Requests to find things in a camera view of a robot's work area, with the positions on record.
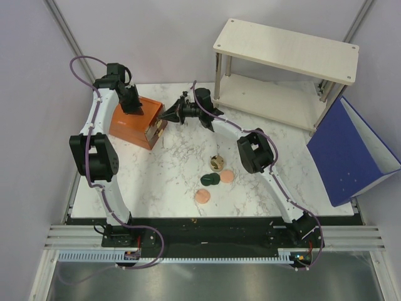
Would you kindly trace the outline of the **orange drawer organizer box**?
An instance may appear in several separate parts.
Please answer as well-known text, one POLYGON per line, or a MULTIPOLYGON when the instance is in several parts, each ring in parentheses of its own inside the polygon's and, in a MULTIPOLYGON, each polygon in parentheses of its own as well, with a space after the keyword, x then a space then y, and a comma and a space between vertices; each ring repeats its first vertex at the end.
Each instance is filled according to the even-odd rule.
POLYGON ((143 115, 126 115, 121 106, 117 106, 113 113, 109 134, 149 150, 145 131, 152 124, 159 108, 164 104, 145 97, 140 97, 140 102, 142 103, 143 115))

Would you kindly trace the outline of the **dark green makeup sponge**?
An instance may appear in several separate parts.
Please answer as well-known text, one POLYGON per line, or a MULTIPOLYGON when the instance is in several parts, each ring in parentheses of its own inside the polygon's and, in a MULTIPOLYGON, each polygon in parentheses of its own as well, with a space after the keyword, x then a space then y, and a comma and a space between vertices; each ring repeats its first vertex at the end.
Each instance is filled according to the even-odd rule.
POLYGON ((220 175, 216 172, 205 174, 200 178, 200 182, 203 186, 215 186, 221 181, 220 175))

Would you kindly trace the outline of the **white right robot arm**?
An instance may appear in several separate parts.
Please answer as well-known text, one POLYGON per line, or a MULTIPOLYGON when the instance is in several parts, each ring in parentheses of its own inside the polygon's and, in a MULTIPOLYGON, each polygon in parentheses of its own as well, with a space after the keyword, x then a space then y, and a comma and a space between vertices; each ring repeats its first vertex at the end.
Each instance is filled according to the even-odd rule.
POLYGON ((184 124, 187 118, 197 118, 203 128, 236 140, 243 168, 257 175, 279 208, 287 226, 288 242, 303 246, 312 234, 318 248, 324 247, 323 230, 319 219, 308 209, 296 203, 276 169, 278 150, 271 138, 256 128, 246 130, 230 121, 214 106, 211 92, 206 88, 193 88, 193 101, 184 91, 178 100, 159 118, 168 122, 184 124))

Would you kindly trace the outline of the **clear drawer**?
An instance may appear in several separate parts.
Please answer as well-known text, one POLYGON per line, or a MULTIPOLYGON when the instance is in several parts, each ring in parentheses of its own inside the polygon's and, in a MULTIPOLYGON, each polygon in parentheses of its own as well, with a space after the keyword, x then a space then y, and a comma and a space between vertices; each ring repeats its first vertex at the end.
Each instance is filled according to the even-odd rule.
POLYGON ((167 126, 166 120, 157 119, 153 125, 149 125, 145 131, 145 137, 147 139, 147 148, 152 150, 164 129, 167 126))
POLYGON ((163 119, 160 118, 160 116, 165 112, 165 106, 161 106, 159 108, 159 110, 157 111, 157 113, 155 114, 155 117, 152 121, 152 126, 156 127, 156 128, 160 128, 164 122, 163 119))

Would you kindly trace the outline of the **pink round makeup puff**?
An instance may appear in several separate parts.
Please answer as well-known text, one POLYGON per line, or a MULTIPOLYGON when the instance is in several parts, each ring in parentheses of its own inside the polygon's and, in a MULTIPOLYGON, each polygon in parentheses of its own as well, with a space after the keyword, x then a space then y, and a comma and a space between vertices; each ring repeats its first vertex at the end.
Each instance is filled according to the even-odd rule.
POLYGON ((198 204, 206 204, 209 202, 210 199, 211 199, 211 194, 206 189, 199 189, 195 193, 195 201, 198 204))
POLYGON ((229 184, 232 183, 234 181, 235 175, 234 172, 232 170, 223 170, 220 173, 220 180, 223 183, 229 184))

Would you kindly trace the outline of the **gold lid cream jar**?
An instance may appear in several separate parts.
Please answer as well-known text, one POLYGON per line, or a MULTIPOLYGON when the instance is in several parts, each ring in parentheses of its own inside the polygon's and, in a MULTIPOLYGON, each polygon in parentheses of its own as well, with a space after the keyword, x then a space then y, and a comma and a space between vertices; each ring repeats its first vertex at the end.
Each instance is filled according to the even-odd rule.
POLYGON ((220 155, 215 155, 210 158, 210 168, 213 172, 221 172, 225 166, 225 160, 220 155))

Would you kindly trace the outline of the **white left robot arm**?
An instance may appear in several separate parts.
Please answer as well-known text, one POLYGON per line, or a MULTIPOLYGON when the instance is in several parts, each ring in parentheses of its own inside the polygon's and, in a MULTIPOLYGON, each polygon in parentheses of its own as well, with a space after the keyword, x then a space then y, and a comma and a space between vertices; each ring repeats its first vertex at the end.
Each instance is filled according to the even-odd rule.
POLYGON ((119 63, 108 63, 107 73, 89 83, 93 103, 86 124, 69 145, 77 170, 96 189, 106 212, 103 246, 132 246, 137 241, 137 227, 126 207, 117 181, 119 159, 108 138, 117 107, 127 115, 143 115, 137 88, 130 84, 130 70, 119 63))

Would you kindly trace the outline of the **pink round makeup puff front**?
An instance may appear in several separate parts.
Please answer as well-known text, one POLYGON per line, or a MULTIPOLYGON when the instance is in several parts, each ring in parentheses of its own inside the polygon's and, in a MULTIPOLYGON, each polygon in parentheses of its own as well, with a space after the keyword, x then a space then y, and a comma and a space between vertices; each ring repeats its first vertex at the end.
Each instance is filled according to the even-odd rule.
POLYGON ((206 204, 209 202, 210 199, 211 199, 211 194, 206 189, 199 189, 195 193, 195 201, 198 204, 206 204))

